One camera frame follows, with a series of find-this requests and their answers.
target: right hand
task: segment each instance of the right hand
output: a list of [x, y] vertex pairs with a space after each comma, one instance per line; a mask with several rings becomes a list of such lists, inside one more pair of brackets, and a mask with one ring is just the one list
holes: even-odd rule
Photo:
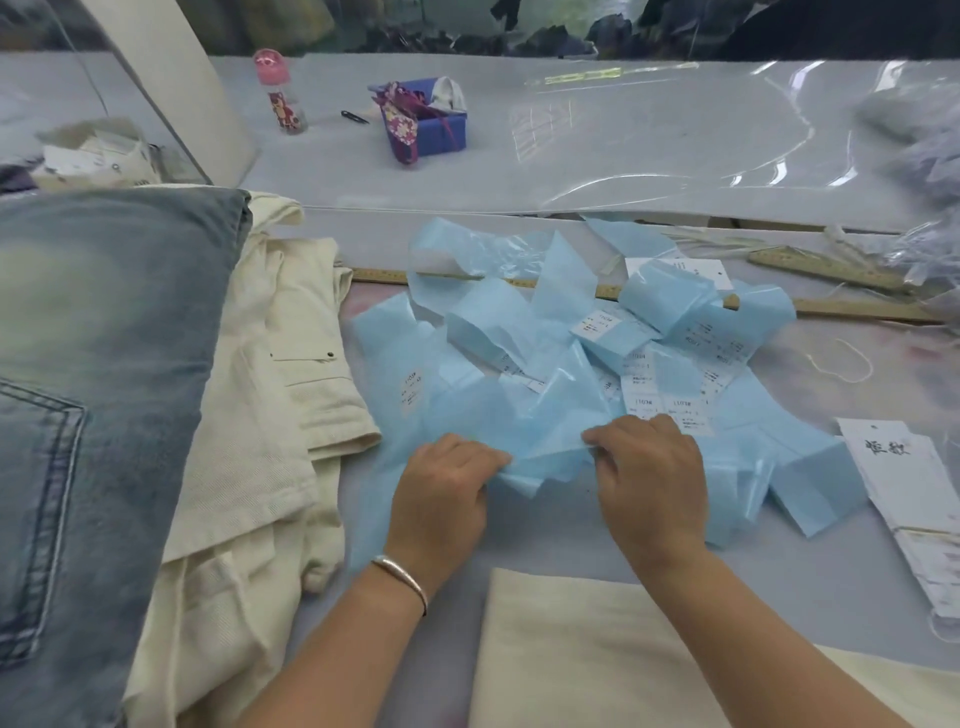
[[706, 550], [703, 458], [696, 441], [669, 416], [647, 421], [627, 415], [585, 431], [583, 438], [597, 447], [604, 520], [637, 576]]
[[452, 433], [410, 456], [394, 493], [384, 553], [410, 572], [427, 598], [473, 552], [487, 525], [484, 485], [511, 459]]

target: jeans pocket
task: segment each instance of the jeans pocket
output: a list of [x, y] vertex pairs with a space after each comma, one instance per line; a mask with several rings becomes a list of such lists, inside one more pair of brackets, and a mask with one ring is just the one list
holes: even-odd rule
[[39, 645], [84, 408], [0, 379], [0, 668]]

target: folded garment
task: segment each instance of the folded garment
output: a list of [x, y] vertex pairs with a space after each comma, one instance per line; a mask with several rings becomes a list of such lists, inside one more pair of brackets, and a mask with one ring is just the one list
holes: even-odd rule
[[247, 199], [137, 188], [0, 205], [5, 726], [118, 718]]
[[203, 422], [127, 690], [128, 725], [232, 725], [279, 671], [301, 591], [344, 559], [340, 455], [379, 441], [338, 313], [332, 239], [268, 237], [300, 206], [254, 193]]
[[[915, 728], [960, 725], [960, 673], [820, 648]], [[494, 569], [470, 728], [729, 728], [680, 636], [646, 591]]]

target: denim jeans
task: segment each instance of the denim jeans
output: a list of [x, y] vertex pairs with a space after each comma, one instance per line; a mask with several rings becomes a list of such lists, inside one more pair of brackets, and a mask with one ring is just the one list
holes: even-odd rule
[[247, 194], [0, 202], [0, 724], [115, 725]]

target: white table surface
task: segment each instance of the white table surface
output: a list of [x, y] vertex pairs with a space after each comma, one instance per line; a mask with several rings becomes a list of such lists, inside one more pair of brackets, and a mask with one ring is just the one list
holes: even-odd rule
[[[871, 90], [960, 76], [960, 61], [596, 62], [311, 55], [294, 81], [311, 128], [276, 126], [245, 59], [215, 59], [263, 147], [245, 180], [324, 207], [453, 212], [685, 212], [904, 231], [935, 206], [886, 170], [901, 146], [854, 120]], [[611, 71], [616, 78], [576, 74]], [[574, 74], [566, 83], [551, 77]], [[367, 85], [448, 75], [468, 146], [393, 158]]]
[[[310, 210], [299, 228], [277, 228], [279, 236], [333, 236], [347, 264], [403, 268], [405, 246], [429, 215], [395, 212]], [[612, 256], [606, 243], [582, 223], [490, 215], [447, 215], [478, 230], [560, 230], [585, 261], [600, 269]], [[724, 231], [771, 243], [823, 250], [818, 233]], [[772, 281], [793, 296], [823, 296], [829, 283], [729, 261], [731, 274], [749, 282]], [[622, 263], [605, 282], [622, 282]], [[394, 286], [354, 284], [345, 302], [349, 318], [383, 298]], [[345, 326], [348, 359], [361, 393], [363, 359]], [[819, 374], [805, 358], [848, 378], [866, 365], [834, 337], [870, 357], [873, 375], [848, 384]], [[954, 482], [960, 482], [960, 346], [938, 328], [800, 320], [791, 324], [752, 361], [771, 393], [802, 419], [836, 432], [834, 417], [905, 420], [913, 431], [934, 438]], [[358, 494], [372, 454], [348, 458], [340, 504], [347, 525], [357, 520]], [[720, 552], [741, 578], [790, 624], [816, 643], [881, 655], [930, 667], [960, 670], [960, 645], [939, 642], [928, 631], [929, 604], [905, 565], [893, 538], [872, 507], [807, 540], [771, 505], [756, 529]], [[553, 483], [533, 500], [508, 490], [490, 496], [488, 531], [476, 554], [438, 595], [417, 631], [390, 691], [381, 726], [466, 724], [476, 650], [490, 569], [635, 581], [606, 531], [594, 486], [582, 477]], [[290, 653], [323, 617], [345, 586], [338, 576], [321, 598], [300, 606]]]

